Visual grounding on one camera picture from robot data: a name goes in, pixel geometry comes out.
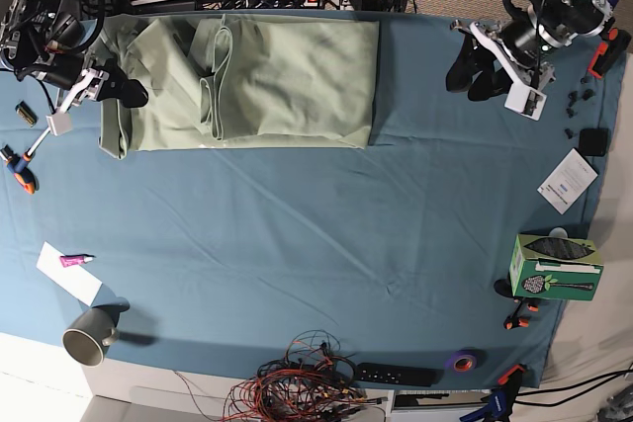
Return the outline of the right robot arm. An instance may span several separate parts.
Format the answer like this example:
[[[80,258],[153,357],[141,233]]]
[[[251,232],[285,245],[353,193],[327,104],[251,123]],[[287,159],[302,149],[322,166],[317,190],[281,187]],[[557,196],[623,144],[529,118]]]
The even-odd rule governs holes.
[[[128,109],[148,101],[144,87],[113,59],[91,49],[115,0],[13,0],[1,21],[1,60],[17,80],[56,87],[63,112],[83,100],[118,100]]]

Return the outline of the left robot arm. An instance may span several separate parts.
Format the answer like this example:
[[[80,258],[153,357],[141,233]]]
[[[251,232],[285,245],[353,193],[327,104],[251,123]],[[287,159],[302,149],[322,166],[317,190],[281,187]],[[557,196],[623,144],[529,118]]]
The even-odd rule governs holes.
[[[614,26],[616,0],[502,0],[507,22],[454,21],[464,36],[445,85],[474,102],[505,95],[509,109],[530,116],[543,105],[543,89],[555,79],[547,56],[577,37],[601,37],[626,47],[630,37]]]

